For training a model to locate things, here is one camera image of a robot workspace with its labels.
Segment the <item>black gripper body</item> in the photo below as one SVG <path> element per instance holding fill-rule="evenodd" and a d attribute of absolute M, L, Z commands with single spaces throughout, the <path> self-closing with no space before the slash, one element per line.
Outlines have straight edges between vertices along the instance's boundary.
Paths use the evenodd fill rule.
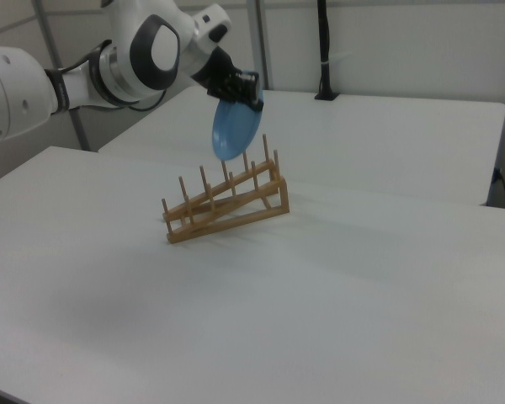
<path fill-rule="evenodd" d="M 219 46 L 211 53 L 205 70 L 208 92 L 216 98 L 249 105 L 260 93 L 259 74 L 235 67 L 231 57 Z"/>

